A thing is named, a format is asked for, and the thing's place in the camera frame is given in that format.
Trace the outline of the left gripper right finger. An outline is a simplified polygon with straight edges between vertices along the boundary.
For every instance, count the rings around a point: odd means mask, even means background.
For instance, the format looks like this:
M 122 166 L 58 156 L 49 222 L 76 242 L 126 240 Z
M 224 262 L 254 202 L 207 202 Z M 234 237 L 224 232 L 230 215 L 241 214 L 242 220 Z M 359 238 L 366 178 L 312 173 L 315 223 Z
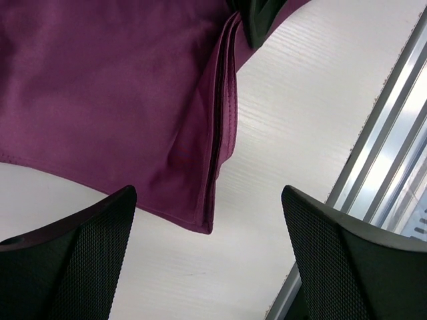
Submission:
M 282 207 L 310 319 L 425 319 L 426 243 L 287 185 Z

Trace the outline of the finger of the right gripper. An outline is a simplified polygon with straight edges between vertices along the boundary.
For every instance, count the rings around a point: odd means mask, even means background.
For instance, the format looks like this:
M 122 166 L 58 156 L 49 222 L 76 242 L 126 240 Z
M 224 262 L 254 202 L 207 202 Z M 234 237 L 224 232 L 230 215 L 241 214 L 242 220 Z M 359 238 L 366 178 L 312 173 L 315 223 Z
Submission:
M 287 0 L 227 0 L 232 12 L 238 12 L 243 22 L 248 45 L 259 49 L 267 39 L 268 33 Z

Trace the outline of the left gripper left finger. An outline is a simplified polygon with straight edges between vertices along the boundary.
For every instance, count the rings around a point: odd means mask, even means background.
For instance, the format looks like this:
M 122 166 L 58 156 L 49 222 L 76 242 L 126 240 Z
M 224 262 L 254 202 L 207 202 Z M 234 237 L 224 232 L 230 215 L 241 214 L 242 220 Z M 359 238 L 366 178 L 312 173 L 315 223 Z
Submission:
M 108 319 L 137 193 L 100 202 L 1 242 L 2 319 Z

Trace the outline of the purple cloth napkin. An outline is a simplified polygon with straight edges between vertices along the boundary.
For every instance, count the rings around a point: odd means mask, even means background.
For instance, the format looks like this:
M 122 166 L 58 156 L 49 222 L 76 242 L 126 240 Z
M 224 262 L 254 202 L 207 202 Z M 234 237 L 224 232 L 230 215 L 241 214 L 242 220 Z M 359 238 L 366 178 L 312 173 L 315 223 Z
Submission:
M 2 1 L 1 161 L 209 234 L 256 51 L 226 1 Z

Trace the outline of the front aluminium rail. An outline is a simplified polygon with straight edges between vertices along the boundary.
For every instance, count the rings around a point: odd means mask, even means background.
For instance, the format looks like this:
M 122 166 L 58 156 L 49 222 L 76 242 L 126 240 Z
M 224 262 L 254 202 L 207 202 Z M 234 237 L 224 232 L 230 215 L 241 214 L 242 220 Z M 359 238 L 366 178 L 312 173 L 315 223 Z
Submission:
M 426 14 L 413 28 L 323 203 L 426 243 Z M 268 319 L 310 319 L 295 263 Z

